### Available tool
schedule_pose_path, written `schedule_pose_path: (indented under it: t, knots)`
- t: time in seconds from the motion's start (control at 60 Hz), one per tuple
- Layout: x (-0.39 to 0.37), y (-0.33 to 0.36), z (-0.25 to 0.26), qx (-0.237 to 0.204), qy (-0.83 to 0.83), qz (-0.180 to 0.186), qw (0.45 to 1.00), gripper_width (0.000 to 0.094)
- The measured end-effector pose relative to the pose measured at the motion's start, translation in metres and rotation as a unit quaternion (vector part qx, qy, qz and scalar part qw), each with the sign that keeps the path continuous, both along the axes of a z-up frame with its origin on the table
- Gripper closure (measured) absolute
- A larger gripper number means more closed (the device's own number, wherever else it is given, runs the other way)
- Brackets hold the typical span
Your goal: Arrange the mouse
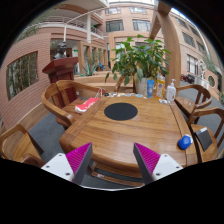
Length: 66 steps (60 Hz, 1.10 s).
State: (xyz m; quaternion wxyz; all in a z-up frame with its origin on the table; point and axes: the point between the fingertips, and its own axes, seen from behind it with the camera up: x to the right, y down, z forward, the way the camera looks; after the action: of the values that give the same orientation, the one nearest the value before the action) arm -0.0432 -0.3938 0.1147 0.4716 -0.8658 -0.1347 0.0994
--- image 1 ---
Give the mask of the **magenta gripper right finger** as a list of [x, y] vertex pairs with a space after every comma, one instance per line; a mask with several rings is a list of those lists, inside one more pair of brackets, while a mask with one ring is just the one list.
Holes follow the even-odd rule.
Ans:
[[168, 154], [158, 154], [139, 143], [134, 144], [133, 153], [145, 185], [182, 169]]

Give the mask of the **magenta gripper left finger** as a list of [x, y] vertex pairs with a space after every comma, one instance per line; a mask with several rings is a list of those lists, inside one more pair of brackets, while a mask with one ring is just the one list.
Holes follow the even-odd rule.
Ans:
[[92, 143], [89, 142], [67, 154], [58, 153], [48, 161], [42, 169], [65, 180], [80, 185], [93, 153]]

